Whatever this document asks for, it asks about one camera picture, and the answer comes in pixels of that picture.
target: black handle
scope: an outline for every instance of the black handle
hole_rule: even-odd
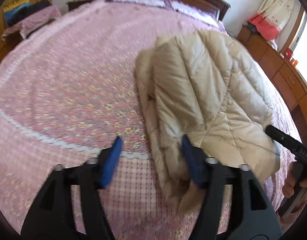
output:
[[[300,162],[295,162],[292,168],[292,174],[295,178],[295,187],[294,194],[290,198],[284,198],[281,203],[281,206],[278,209],[278,215],[281,218],[286,217],[297,205],[297,203],[301,200],[301,197],[305,191],[305,188],[302,188],[299,183],[307,178],[307,168]]]

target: pink bedspread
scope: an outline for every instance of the pink bedspread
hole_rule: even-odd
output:
[[[55,164],[81,165],[121,135],[123,156],[113,182],[100,192],[116,238],[188,239],[198,214],[178,216],[164,203],[133,75],[138,51],[152,47],[157,35],[196,28],[209,27],[166,9],[97,0],[43,27],[3,60],[0,209],[18,232]],[[271,86],[278,128],[299,139]],[[281,169],[264,185],[276,209],[292,160],[281,149]],[[83,232],[77,189],[73,195],[77,229]],[[225,206],[219,232],[228,215]]]

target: beige puffer jacket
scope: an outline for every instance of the beige puffer jacket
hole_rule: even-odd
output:
[[[155,49],[139,54],[136,80],[152,158],[178,212],[197,210],[204,195],[181,156],[183,134],[224,165],[248,164],[261,183],[279,169],[279,153],[263,132],[272,102],[256,64],[239,42],[215,31],[158,38]]]

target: hand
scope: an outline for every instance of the hand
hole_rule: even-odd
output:
[[[294,187],[295,187],[295,178],[292,175],[292,167],[294,163],[290,163],[289,165],[289,170],[287,174],[287,178],[285,180],[285,185],[282,187],[282,193],[286,198],[290,198],[294,194]],[[306,187],[307,188],[307,178],[304,179],[299,183],[301,187]],[[304,203],[307,202],[307,190],[303,194],[301,200],[299,201],[299,204],[297,206],[301,206]]]

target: floral bedspread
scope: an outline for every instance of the floral bedspread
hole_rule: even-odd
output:
[[[0,209],[18,232],[55,164],[81,165],[121,135],[117,172],[100,192],[114,235],[188,239],[198,214],[179,216],[164,203],[134,67],[138,51],[153,47],[157,35],[197,28],[211,27],[163,8],[96,0],[10,52],[0,64]],[[297,136],[286,111],[286,129]],[[275,205],[291,161],[290,152],[283,152],[279,176],[265,186]],[[73,196],[77,229],[84,232],[77,188]],[[226,229],[229,210],[223,209],[219,232]]]

